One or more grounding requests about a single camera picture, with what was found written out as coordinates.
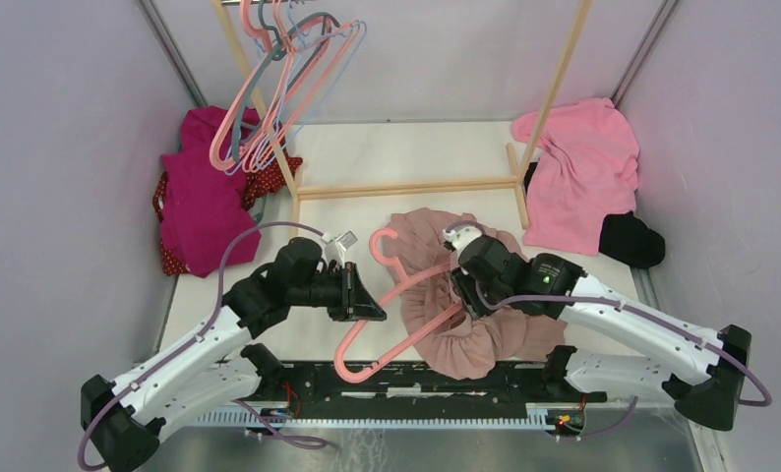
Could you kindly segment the dusty pink skirt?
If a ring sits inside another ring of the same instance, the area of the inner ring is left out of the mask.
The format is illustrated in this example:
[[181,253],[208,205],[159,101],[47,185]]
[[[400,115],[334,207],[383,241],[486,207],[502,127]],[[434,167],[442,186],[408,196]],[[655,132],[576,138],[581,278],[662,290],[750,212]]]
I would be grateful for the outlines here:
[[[410,276],[446,263],[457,267],[456,255],[443,246],[442,232],[459,221],[475,219],[470,213],[426,207],[394,213],[387,228],[397,237],[382,241],[383,254],[399,259]],[[403,291],[399,299],[400,316],[410,334],[460,301],[446,273]],[[546,316],[528,317],[510,307],[479,320],[461,308],[414,348],[434,371],[456,380],[475,380],[485,377],[498,361],[545,361],[556,346],[565,343],[566,327],[564,322]]]

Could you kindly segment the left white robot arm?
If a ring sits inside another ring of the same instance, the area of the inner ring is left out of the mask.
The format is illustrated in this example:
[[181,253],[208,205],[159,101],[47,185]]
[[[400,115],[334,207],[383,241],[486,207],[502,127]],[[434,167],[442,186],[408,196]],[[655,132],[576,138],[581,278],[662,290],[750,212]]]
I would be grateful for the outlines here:
[[[81,387],[78,463],[82,470],[133,471],[181,427],[223,403],[276,397],[282,372],[257,343],[295,307],[322,308],[335,322],[383,322],[387,313],[346,257],[346,232],[320,241],[295,237],[274,260],[220,289],[213,312],[143,364]],[[93,445],[101,463],[92,466]]]

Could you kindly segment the pink plastic hanger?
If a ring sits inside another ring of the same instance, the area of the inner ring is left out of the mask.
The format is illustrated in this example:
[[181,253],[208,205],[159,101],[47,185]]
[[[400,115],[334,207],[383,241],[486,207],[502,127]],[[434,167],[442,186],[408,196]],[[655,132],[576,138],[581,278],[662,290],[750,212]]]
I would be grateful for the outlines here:
[[[398,234],[390,228],[381,228],[376,230],[370,237],[369,249],[373,259],[382,266],[390,268],[391,271],[397,276],[398,283],[394,288],[383,295],[379,300],[381,308],[386,306],[391,300],[400,296],[404,291],[414,287],[415,285],[428,280],[431,277],[448,273],[450,267],[449,263],[442,265],[434,265],[425,270],[416,272],[413,275],[409,275],[404,269],[403,264],[397,257],[387,257],[380,248],[380,240],[383,238],[391,238],[393,240],[398,238]],[[345,355],[350,345],[356,340],[357,336],[367,325],[367,321],[358,321],[347,332],[336,347],[333,355],[333,367],[338,376],[349,384],[360,384],[373,375],[377,374],[379,370],[384,368],[391,361],[394,361],[400,354],[407,349],[413,347],[416,343],[423,340],[428,334],[435,331],[438,327],[443,325],[454,317],[462,308],[459,303],[454,303],[436,317],[426,322],[423,326],[418,328],[413,334],[409,334],[406,338],[399,341],[388,352],[383,354],[378,360],[370,363],[366,368],[359,372],[351,371],[345,362]]]

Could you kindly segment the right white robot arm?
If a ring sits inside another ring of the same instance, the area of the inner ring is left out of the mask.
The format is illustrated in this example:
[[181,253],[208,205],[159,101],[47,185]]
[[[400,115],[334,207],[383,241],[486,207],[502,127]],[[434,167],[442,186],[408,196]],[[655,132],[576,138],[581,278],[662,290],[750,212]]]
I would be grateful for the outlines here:
[[548,355],[540,386],[555,401],[577,397],[638,398],[666,402],[685,418],[729,432],[744,383],[757,381],[748,367],[751,334],[728,324],[692,324],[625,296],[562,257],[540,253],[527,260],[475,226],[443,232],[457,257],[451,282],[471,314],[489,317],[514,309],[579,325],[632,349],[630,355],[597,354],[558,345]]

